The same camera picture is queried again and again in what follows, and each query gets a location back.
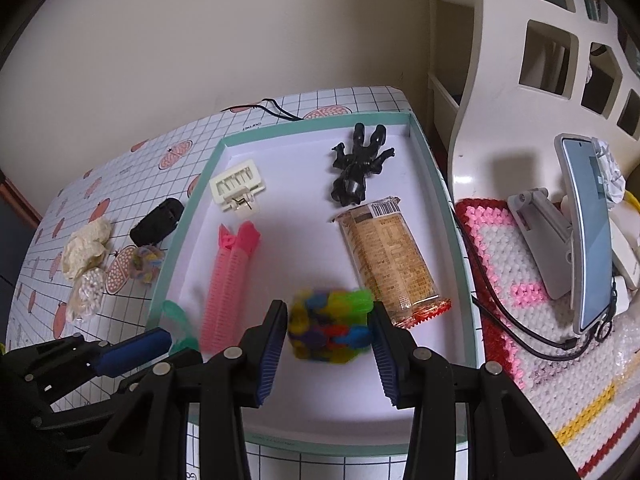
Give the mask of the fruit print grid tablecloth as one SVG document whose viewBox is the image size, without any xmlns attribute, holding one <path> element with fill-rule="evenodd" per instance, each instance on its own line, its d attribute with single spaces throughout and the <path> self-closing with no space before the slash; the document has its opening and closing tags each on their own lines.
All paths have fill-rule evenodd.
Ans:
<svg viewBox="0 0 640 480">
<path fill-rule="evenodd" d="M 137 246 L 129 233 L 166 198 L 180 200 L 186 209 L 210 155 L 226 136 L 332 116 L 412 114 L 404 95 L 388 87 L 286 96 L 280 104 L 292 114 L 291 120 L 260 108 L 205 117 L 135 146 L 59 192 L 38 226 L 18 277 L 8 349 L 76 334 L 88 341 L 117 344 L 154 328 L 148 326 L 148 317 L 160 274 L 149 285 L 130 278 L 129 263 Z M 62 252 L 73 232 L 101 217 L 112 224 L 107 253 L 95 266 L 105 272 L 105 294 L 99 311 L 87 322 L 70 323 L 65 313 L 76 280 L 64 278 Z M 407 450 L 394 455 L 343 456 L 288 451 L 247 440 L 247 460 L 256 479 L 398 479 L 405 471 Z"/>
</svg>

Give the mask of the cream plastic hair claw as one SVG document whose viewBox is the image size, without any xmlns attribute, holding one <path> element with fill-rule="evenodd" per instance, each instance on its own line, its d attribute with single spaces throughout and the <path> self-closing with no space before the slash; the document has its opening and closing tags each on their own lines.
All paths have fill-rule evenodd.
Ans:
<svg viewBox="0 0 640 480">
<path fill-rule="evenodd" d="M 266 184 L 253 159 L 232 166 L 209 180 L 214 203 L 223 211 L 232 211 L 246 219 L 257 210 L 256 196 Z"/>
</svg>

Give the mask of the colorful foam pieces bundle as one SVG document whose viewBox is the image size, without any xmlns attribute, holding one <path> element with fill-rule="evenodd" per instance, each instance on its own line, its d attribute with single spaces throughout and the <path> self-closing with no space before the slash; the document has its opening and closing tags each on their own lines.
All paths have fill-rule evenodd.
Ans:
<svg viewBox="0 0 640 480">
<path fill-rule="evenodd" d="M 296 359 L 345 364 L 370 349 L 367 289 L 306 290 L 288 307 L 288 341 Z"/>
</svg>

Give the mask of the pink honeycomb hair roller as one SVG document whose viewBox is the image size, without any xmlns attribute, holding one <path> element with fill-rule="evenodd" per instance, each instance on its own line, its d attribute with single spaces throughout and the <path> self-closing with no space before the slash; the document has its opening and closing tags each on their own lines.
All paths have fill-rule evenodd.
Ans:
<svg viewBox="0 0 640 480">
<path fill-rule="evenodd" d="M 259 241 L 253 222 L 242 222 L 235 234 L 219 227 L 218 252 L 198 341 L 201 352 L 216 354 L 236 344 L 247 266 Z"/>
</svg>

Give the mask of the black plastic skeleton hand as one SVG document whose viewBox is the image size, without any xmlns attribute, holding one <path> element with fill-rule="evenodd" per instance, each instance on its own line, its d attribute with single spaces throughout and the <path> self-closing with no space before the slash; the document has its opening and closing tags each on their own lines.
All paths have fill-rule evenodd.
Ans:
<svg viewBox="0 0 640 480">
<path fill-rule="evenodd" d="M 333 181 L 331 198 L 342 207 L 360 205 L 366 199 L 366 179 L 371 174 L 380 174 L 384 162 L 395 156 L 395 149 L 381 151 L 386 142 L 387 131 L 377 125 L 370 135 L 369 143 L 364 143 L 364 125 L 357 122 L 352 132 L 352 151 L 345 152 L 345 144 L 332 148 L 335 153 L 333 167 L 340 175 Z"/>
</svg>

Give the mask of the brown snack packet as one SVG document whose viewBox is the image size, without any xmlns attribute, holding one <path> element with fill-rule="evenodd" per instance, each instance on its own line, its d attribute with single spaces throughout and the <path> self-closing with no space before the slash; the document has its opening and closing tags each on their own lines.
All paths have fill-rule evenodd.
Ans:
<svg viewBox="0 0 640 480">
<path fill-rule="evenodd" d="M 340 227 L 363 288 L 392 323 L 413 328 L 451 309 L 436 286 L 399 207 L 400 199 L 352 207 L 333 218 Z"/>
</svg>

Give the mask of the pastel rainbow scrunchie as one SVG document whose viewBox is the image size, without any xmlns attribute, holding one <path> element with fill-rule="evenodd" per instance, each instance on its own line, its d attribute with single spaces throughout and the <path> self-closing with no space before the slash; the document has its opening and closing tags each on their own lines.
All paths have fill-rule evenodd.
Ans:
<svg viewBox="0 0 640 480">
<path fill-rule="evenodd" d="M 149 285 L 160 274 L 165 253 L 153 245 L 137 247 L 129 263 L 129 276 L 133 280 Z"/>
</svg>

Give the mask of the teal shallow cardboard box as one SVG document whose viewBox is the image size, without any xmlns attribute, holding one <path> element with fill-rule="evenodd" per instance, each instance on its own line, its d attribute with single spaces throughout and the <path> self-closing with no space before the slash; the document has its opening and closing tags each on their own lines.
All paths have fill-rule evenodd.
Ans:
<svg viewBox="0 0 640 480">
<path fill-rule="evenodd" d="M 204 308 L 221 226 L 240 218 L 214 203 L 209 181 L 252 160 L 265 189 L 252 222 L 260 242 L 243 288 L 241 328 L 262 322 L 273 300 L 291 301 L 309 289 L 354 289 L 358 275 L 330 199 L 333 148 L 352 129 L 384 126 L 394 156 L 367 184 L 369 200 L 388 196 L 399 207 L 450 309 L 413 327 L 420 346 L 470 367 L 483 362 L 480 319 L 471 304 L 468 260 L 451 215 L 451 200 L 425 136 L 409 112 L 364 113 L 288 122 L 221 139 L 172 237 L 149 310 L 149 327 L 167 327 L 160 308 L 173 301 L 198 325 Z M 314 454 L 394 455 L 406 452 L 412 414 L 390 404 L 371 353 L 345 364 L 297 359 L 284 347 L 270 396 L 245 410 L 250 442 Z"/>
</svg>

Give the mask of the grey phone stand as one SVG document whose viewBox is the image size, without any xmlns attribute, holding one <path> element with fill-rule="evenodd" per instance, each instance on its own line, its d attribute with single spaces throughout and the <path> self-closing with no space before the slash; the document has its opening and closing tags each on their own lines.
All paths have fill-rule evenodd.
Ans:
<svg viewBox="0 0 640 480">
<path fill-rule="evenodd" d="M 506 200 L 536 262 L 547 294 L 559 299 L 572 288 L 572 226 L 549 200 L 546 188 L 532 188 Z"/>
</svg>

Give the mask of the white bedside shelf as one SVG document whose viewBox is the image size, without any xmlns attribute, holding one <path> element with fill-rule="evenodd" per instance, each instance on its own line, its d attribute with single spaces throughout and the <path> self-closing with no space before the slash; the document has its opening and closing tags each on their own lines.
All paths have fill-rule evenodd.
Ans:
<svg viewBox="0 0 640 480">
<path fill-rule="evenodd" d="M 562 192 L 554 140 L 639 165 L 639 45 L 606 0 L 430 0 L 435 128 L 455 200 Z"/>
</svg>

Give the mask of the crumpled paper wrappers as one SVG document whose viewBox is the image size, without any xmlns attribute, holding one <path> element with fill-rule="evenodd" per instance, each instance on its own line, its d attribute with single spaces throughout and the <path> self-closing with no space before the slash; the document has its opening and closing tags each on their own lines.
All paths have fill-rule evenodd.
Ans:
<svg viewBox="0 0 640 480">
<path fill-rule="evenodd" d="M 604 195 L 608 209 L 614 208 L 625 197 L 626 180 L 616 162 L 610 146 L 597 138 L 591 139 L 603 178 Z"/>
</svg>

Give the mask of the cream lace cloth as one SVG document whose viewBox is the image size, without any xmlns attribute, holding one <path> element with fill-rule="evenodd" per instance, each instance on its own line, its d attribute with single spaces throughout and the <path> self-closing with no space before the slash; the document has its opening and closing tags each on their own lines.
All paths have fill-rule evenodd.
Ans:
<svg viewBox="0 0 640 480">
<path fill-rule="evenodd" d="M 103 261 L 111 232 L 111 222 L 103 217 L 73 232 L 62 252 L 61 266 L 66 280 L 77 280 L 81 274 Z"/>
</svg>

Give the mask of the black toy car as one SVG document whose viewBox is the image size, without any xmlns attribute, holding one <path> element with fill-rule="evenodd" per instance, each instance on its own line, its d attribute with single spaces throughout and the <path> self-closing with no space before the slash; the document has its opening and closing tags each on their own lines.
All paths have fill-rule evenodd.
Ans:
<svg viewBox="0 0 640 480">
<path fill-rule="evenodd" d="M 157 245 L 177 229 L 184 206 L 176 198 L 166 198 L 143 217 L 130 231 L 137 247 Z"/>
</svg>

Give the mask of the bag of cotton swabs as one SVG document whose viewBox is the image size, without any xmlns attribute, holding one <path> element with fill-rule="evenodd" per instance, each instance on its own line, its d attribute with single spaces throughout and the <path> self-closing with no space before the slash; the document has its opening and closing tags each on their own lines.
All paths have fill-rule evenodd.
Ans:
<svg viewBox="0 0 640 480">
<path fill-rule="evenodd" d="M 66 321 L 70 323 L 87 322 L 99 311 L 105 294 L 105 272 L 92 268 L 81 274 L 75 281 L 66 306 Z"/>
</svg>

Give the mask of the crocheted red pink mat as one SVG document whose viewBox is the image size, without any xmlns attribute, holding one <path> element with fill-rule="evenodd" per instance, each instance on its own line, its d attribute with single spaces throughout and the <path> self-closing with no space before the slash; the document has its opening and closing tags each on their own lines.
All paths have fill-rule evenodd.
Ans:
<svg viewBox="0 0 640 480">
<path fill-rule="evenodd" d="M 503 200 L 467 198 L 454 207 L 469 237 L 485 356 L 501 364 L 560 442 L 578 474 L 612 474 L 639 439 L 639 324 L 619 316 L 599 342 L 573 338 L 570 297 L 552 299 Z"/>
</svg>

